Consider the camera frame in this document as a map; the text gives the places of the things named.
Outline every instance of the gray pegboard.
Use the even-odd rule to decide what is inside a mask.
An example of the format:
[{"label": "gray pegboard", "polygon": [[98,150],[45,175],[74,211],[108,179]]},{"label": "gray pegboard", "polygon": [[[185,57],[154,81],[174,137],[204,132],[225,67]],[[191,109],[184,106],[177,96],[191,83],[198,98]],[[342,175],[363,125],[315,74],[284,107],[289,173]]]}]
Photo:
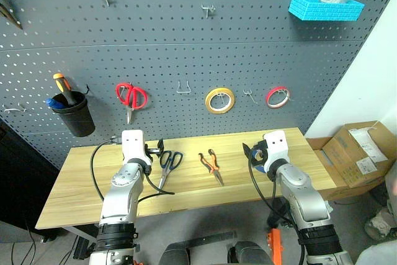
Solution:
[{"label": "gray pegboard", "polygon": [[[95,145],[126,128],[149,140],[298,126],[305,132],[332,93],[388,0],[359,0],[358,22],[303,22],[290,0],[12,0],[24,30],[0,19],[1,113],[17,133],[60,168],[72,146]],[[216,7],[205,18],[201,4]],[[96,131],[73,137],[44,100],[58,93],[61,71],[75,89],[88,84]],[[189,95],[176,94],[186,80]],[[114,87],[131,81],[149,103],[125,124]],[[268,90],[286,85],[292,99],[279,110],[264,104]],[[215,87],[236,95],[224,115],[208,113]],[[243,94],[252,89],[255,105]]]}]

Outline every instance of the blue tissue box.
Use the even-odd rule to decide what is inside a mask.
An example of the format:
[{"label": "blue tissue box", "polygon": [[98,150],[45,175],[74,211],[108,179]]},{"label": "blue tissue box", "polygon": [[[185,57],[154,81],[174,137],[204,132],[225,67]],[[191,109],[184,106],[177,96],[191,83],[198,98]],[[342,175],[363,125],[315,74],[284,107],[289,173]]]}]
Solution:
[{"label": "blue tissue box", "polygon": [[357,21],[363,8],[364,4],[355,0],[346,3],[291,0],[288,11],[304,21]]}]

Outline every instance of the wooden tabletop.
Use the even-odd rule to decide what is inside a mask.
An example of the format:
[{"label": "wooden tabletop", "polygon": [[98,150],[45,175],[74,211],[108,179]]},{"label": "wooden tabletop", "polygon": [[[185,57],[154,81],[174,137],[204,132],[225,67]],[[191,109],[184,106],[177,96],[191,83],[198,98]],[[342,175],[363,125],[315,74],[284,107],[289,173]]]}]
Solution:
[{"label": "wooden tabletop", "polygon": [[[138,206],[138,216],[259,199],[249,176],[248,160],[241,144],[244,142],[252,147],[262,140],[264,133],[270,131],[165,140],[165,150],[180,151],[184,154],[183,162],[170,173],[164,186],[164,190],[176,194],[161,195],[143,201]],[[310,175],[315,189],[335,188],[334,181],[299,129],[286,128],[284,131],[291,163]],[[157,141],[148,141],[147,144],[149,148],[154,148]],[[37,229],[84,225],[99,221],[102,201],[94,189],[89,171],[89,159],[94,148],[88,146],[70,150],[38,219]],[[216,153],[224,187],[219,185],[199,161],[200,152],[210,159],[209,148]],[[103,194],[109,190],[110,180],[122,166],[122,159],[121,145],[106,145],[97,152],[94,171]],[[152,169],[150,178],[158,185],[161,167],[157,157],[154,157]],[[267,176],[256,170],[254,174],[264,195],[271,196],[272,183]],[[145,180],[141,196],[155,192]]]}]

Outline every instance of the white wall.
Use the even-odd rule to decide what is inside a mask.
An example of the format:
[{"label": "white wall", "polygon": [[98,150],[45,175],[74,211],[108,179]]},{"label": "white wall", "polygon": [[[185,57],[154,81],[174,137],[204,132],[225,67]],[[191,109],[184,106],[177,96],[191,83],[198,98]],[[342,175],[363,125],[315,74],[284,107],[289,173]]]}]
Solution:
[{"label": "white wall", "polygon": [[367,41],[306,133],[328,137],[343,124],[379,120],[397,134],[397,0],[390,0]]}]

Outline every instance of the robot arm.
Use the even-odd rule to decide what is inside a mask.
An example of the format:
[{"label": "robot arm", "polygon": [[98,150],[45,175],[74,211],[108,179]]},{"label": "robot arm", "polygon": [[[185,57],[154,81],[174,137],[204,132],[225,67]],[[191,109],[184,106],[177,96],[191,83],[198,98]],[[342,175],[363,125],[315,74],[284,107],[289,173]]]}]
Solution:
[{"label": "robot arm", "polygon": [[143,190],[143,176],[150,174],[150,153],[160,155],[159,149],[147,149],[141,130],[122,132],[123,166],[112,178],[110,191],[104,198],[99,221],[96,251],[90,265],[133,264],[133,240],[138,237],[134,222],[138,197]]},{"label": "robot arm", "polygon": [[[308,264],[353,265],[349,253],[339,243],[325,202],[311,185],[309,175],[290,164],[284,131],[267,133],[259,143],[249,150],[248,158],[258,170],[267,173],[271,181],[280,185],[298,227],[299,244],[304,245],[308,253]],[[255,159],[258,151],[262,152],[260,161]]]}]

